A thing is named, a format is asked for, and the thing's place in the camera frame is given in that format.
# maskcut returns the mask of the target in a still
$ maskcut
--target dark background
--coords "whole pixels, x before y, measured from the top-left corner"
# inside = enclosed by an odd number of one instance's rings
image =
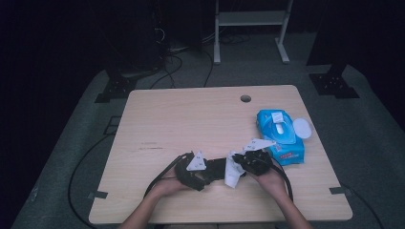
[[[188,26],[198,28],[184,37],[190,43],[213,32],[214,1],[185,2],[104,0],[90,2],[90,8],[78,0],[1,1],[0,228],[12,225],[78,99],[106,63],[139,69],[158,64],[161,51],[153,27],[181,36],[173,29],[178,23],[174,14],[194,12],[186,17]],[[223,9],[233,4],[221,2]],[[257,0],[240,6],[263,10],[284,4]],[[295,0],[288,24],[288,32],[318,31],[310,65],[330,64],[342,47],[348,51],[348,64],[366,75],[402,127],[403,5],[394,0]]]

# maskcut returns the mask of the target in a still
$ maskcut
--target white shelf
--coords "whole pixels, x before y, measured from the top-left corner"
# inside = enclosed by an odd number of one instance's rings
[[[284,10],[220,12],[219,26],[283,25],[285,14]]]

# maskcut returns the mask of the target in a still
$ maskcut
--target forearm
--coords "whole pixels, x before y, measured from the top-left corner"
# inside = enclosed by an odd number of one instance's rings
[[[284,217],[286,218],[288,227],[291,229],[307,229],[312,228],[309,222],[301,214],[300,210],[295,206],[291,199],[287,196],[281,196],[280,198],[275,199],[277,205],[280,207],[283,212]]]
[[[149,193],[131,216],[129,216],[118,228],[145,228],[160,198],[161,196],[158,194],[153,192]]]

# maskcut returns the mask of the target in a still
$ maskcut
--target light wood tabletop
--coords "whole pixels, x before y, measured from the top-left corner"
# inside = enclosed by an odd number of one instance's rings
[[[241,96],[251,100],[243,102]],[[305,163],[285,166],[294,202],[308,220],[346,220],[352,209],[340,187],[305,104],[294,86],[251,86],[138,90],[128,97],[98,187],[91,223],[121,223],[138,206],[149,183],[177,156],[202,151],[206,159],[242,151],[260,137],[256,114],[285,110],[303,117],[312,136],[304,140]],[[150,222],[265,222],[284,220],[274,200],[251,177],[235,189],[217,180],[198,192],[184,190],[163,198]]]

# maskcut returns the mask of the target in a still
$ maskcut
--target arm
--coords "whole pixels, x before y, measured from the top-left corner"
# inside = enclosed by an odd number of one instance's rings
[[[260,186],[268,192],[276,201],[277,205],[283,212],[286,218],[288,227],[291,229],[296,228],[312,228],[309,222],[304,218],[295,204],[291,201],[286,190],[286,184],[283,178],[273,169],[261,176],[254,176]]]
[[[175,176],[176,173],[174,172],[174,169],[169,170],[163,176],[163,179],[151,189],[148,195],[146,195],[135,211],[118,228],[145,228],[161,198],[187,188],[177,179],[173,178]]]

